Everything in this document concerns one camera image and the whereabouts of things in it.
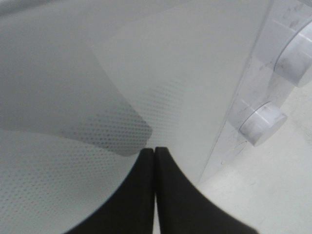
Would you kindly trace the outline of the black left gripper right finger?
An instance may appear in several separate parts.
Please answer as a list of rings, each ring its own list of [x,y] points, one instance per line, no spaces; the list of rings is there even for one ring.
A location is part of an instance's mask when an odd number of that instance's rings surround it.
[[[156,203],[162,234],[255,234],[207,199],[184,175],[166,147],[155,149]]]

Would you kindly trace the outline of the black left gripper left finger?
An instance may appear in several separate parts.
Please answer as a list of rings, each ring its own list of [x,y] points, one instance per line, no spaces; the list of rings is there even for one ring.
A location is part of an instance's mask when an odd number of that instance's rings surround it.
[[[154,151],[146,148],[109,199],[68,233],[151,234],[154,210]]]

